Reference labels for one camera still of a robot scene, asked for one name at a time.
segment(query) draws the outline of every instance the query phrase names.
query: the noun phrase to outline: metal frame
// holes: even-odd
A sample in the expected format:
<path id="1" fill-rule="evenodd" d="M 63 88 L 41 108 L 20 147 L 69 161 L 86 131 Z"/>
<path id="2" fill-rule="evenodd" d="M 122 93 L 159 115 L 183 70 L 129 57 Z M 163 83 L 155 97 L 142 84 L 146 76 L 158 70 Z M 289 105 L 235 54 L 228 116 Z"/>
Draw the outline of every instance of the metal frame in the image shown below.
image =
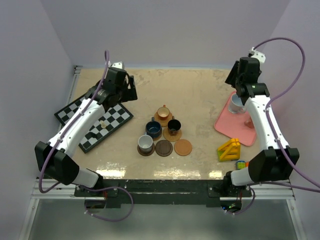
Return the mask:
<path id="1" fill-rule="evenodd" d="M 78 82 L 78 78 L 81 72 L 82 66 L 74 67 L 74 76 L 71 85 L 71 90 L 68 96 L 67 104 L 71 101 L 74 91 Z M 43 188 L 48 188 L 52 186 L 56 181 L 54 179 L 44 179 L 43 180 Z M 290 183 L 289 180 L 282 181 L 284 183 Z M 36 216 L 36 212 L 38 209 L 38 204 L 41 199 L 51 199 L 51 200 L 104 200 L 103 197 L 75 197 L 75 186 L 74 185 L 63 185 L 59 184 L 56 188 L 52 189 L 50 192 L 46 194 L 42 194 L 38 188 L 38 179 L 35 181 L 33 186 L 33 191 L 31 195 L 31 201 L 25 216 L 25 220 L 19 235 L 19 240 L 28 240 L 30 236 L 30 232 L 32 229 L 32 225 Z M 278 185 L 254 185 L 252 188 L 256 194 L 256 200 L 286 200 L 288 209 L 291 215 L 291 219 L 293 222 L 293 226 L 296 232 L 296 236 L 298 240 L 306 240 L 306 233 L 304 231 L 302 221 L 300 219 L 299 213 L 297 211 L 296 202 L 293 190 L 288 187 L 278 186 Z M 221 201 L 234 200 L 235 197 L 220 197 Z M 243 197 L 242 199 L 250 200 L 252 197 Z"/>

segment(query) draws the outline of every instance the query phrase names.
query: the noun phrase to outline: white mug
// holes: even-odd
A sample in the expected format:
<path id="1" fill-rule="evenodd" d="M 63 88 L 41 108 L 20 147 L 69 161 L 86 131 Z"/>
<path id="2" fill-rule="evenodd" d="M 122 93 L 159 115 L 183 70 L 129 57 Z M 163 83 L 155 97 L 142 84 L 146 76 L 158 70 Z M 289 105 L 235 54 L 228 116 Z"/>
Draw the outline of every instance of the white mug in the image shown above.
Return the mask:
<path id="1" fill-rule="evenodd" d="M 152 150 L 152 145 L 154 144 L 154 140 L 149 135 L 142 135 L 138 139 L 138 146 L 141 152 L 149 153 Z"/>
<path id="2" fill-rule="evenodd" d="M 246 107 L 242 104 L 241 98 L 236 93 L 231 96 L 228 110 L 232 114 L 243 114 L 246 112 Z"/>

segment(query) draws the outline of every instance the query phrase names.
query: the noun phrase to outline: chessboard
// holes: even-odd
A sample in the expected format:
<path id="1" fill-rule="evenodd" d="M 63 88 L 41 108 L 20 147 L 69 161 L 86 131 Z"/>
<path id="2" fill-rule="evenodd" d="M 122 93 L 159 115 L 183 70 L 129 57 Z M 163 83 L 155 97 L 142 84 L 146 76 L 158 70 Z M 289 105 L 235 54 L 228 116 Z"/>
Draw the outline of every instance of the chessboard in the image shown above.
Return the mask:
<path id="1" fill-rule="evenodd" d="M 85 99 L 85 95 L 80 96 L 61 110 L 57 111 L 54 116 L 63 126 L 66 125 L 78 110 L 83 99 Z M 89 129 L 88 133 L 80 141 L 79 147 L 84 153 L 89 152 L 133 117 L 131 112 L 129 112 L 121 103 L 111 107 Z M 106 128 L 102 127 L 101 121 L 104 122 Z"/>

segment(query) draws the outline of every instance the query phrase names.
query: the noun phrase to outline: brown coaster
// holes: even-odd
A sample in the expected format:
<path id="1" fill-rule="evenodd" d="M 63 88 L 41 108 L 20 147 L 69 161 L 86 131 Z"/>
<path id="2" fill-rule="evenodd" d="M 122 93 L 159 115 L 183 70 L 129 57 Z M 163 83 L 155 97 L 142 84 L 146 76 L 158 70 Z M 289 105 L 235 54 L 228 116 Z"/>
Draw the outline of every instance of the brown coaster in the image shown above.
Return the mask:
<path id="1" fill-rule="evenodd" d="M 150 156 L 151 154 L 153 154 L 155 152 L 155 144 L 152 144 L 152 149 L 150 152 L 142 152 L 139 148 L 139 145 L 136 147 L 136 149 L 138 150 L 138 153 L 144 157 Z"/>
<path id="2" fill-rule="evenodd" d="M 174 150 L 180 156 L 187 156 L 192 151 L 192 145 L 188 140 L 180 139 L 174 144 Z"/>
<path id="3" fill-rule="evenodd" d="M 156 138 L 153 138 L 153 141 L 158 141 L 160 138 L 162 137 L 162 133 L 160 136 L 156 137 Z"/>
<path id="4" fill-rule="evenodd" d="M 178 141 L 181 138 L 181 136 L 181 129 L 176 133 L 176 135 L 170 135 L 169 129 L 167 127 L 163 130 L 163 137 L 170 142 Z"/>
<path id="5" fill-rule="evenodd" d="M 157 121 L 157 122 L 159 122 L 162 127 L 168 126 L 168 122 L 169 122 L 171 119 L 172 119 L 172 113 L 171 113 L 171 112 L 169 113 L 169 116 L 168 116 L 165 120 L 160 119 L 158 113 L 155 113 L 155 114 L 154 114 L 154 120 Z"/>
<path id="6" fill-rule="evenodd" d="M 155 145 L 155 152 L 161 157 L 169 156 L 173 149 L 171 142 L 168 140 L 160 140 Z"/>

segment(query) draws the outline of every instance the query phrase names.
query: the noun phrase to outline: wooden tabletop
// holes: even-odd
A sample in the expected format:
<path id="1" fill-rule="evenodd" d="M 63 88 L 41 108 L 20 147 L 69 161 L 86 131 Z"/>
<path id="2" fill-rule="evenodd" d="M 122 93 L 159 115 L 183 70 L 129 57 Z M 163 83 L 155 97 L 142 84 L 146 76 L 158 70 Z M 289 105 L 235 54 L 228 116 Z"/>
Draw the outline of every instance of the wooden tabletop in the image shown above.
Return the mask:
<path id="1" fill-rule="evenodd" d="M 229 70 L 219 69 L 126 69 L 134 76 L 138 100 L 123 105 L 134 115 L 128 123 L 88 153 L 78 148 L 73 159 L 83 168 L 106 179 L 222 179 L 235 170 L 235 161 L 219 162 L 217 148 L 229 138 L 214 129 L 214 123 L 234 90 L 225 83 Z M 82 69 L 74 99 L 101 78 L 103 69 Z M 192 144 L 192 152 L 167 157 L 154 152 L 141 156 L 138 138 L 159 107 L 166 105 L 181 122 L 182 139 Z M 241 146 L 240 160 L 249 161 L 259 152 Z"/>

